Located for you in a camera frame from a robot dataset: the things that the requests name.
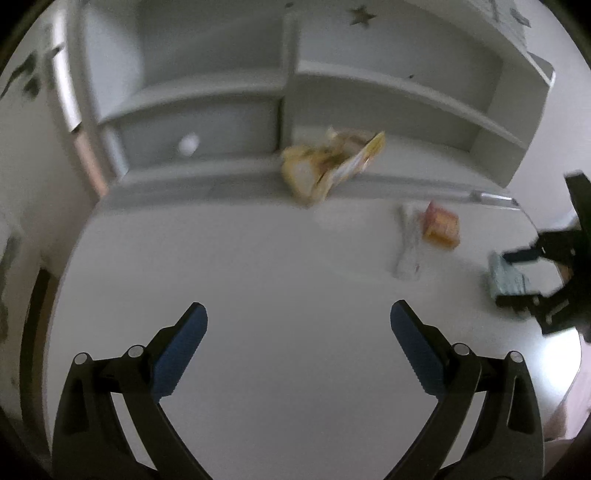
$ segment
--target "shelf compartment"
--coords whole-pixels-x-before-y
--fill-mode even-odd
[[[287,85],[287,74],[280,69],[234,70],[146,87],[99,119],[100,124],[159,106],[220,96],[264,96],[279,98]]]
[[[301,61],[298,65],[297,73],[307,76],[351,80],[353,82],[369,83],[375,86],[384,87],[408,98],[434,106],[445,112],[452,113],[453,115],[504,138],[520,148],[527,149],[528,147],[525,142],[521,141],[502,125],[490,119],[483,112],[480,112],[449,95],[445,95],[444,93],[419,85],[418,83],[407,79],[391,77],[382,73],[370,72],[368,70],[356,69],[353,67],[305,60]]]

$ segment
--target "white shelf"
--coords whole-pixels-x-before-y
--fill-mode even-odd
[[[445,95],[444,93],[419,85],[418,83],[407,79],[392,77],[382,73],[370,72],[369,70],[356,69],[353,67],[305,60],[302,60],[299,63],[297,73],[300,75],[332,77],[354,82],[370,83],[372,85],[391,89],[399,94],[463,118],[464,120],[504,138],[508,142],[517,145],[524,150],[528,148],[528,145],[525,142],[517,138],[500,124],[490,119],[483,112],[480,112],[449,95]]]
[[[99,119],[100,124],[169,103],[223,95],[281,96],[287,74],[281,69],[232,70],[185,77],[146,87]]]
[[[405,0],[416,5],[439,18],[460,28],[472,38],[489,47],[499,57],[517,66],[521,66],[532,73],[536,73],[546,83],[551,85],[551,79],[531,57],[524,45],[514,39],[514,36],[500,22],[488,18],[478,7],[467,0],[442,2],[441,0]]]
[[[186,178],[223,177],[228,175],[264,175],[278,173],[282,159],[279,154],[253,157],[212,158],[208,160],[179,159],[178,162],[131,170],[121,178],[121,185],[130,186],[149,181],[171,181]]]
[[[294,143],[322,145],[327,141],[325,133],[323,127],[297,126]],[[384,149],[364,173],[503,191],[468,152],[400,135],[386,135]]]

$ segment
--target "drawer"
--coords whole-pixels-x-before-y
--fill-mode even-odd
[[[130,115],[115,129],[129,168],[146,168],[188,158],[271,153],[278,145],[278,113],[276,99],[218,99]],[[192,155],[179,152],[187,136],[198,145]]]

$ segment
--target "white cabinet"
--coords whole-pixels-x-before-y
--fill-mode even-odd
[[[86,121],[119,178],[206,164],[209,175],[212,162],[228,174],[247,158],[266,171],[281,147],[333,126],[386,130],[374,178],[502,192],[554,76],[527,52],[514,2],[371,1],[369,26],[351,24],[351,7],[90,0],[70,21]],[[198,147],[181,155],[187,135]]]

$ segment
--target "white wall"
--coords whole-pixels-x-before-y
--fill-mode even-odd
[[[548,8],[538,0],[516,3],[531,21],[525,29],[529,51],[554,66],[556,82],[509,189],[537,228],[551,228],[572,212],[564,174],[591,176],[591,70]]]
[[[52,13],[53,7],[27,32],[0,76],[0,86],[41,45],[43,23]],[[50,108],[55,91],[44,82],[37,98],[29,100],[21,94],[23,83],[14,83],[0,101],[0,210],[60,276],[95,198],[76,171],[79,160],[65,137],[66,127]]]

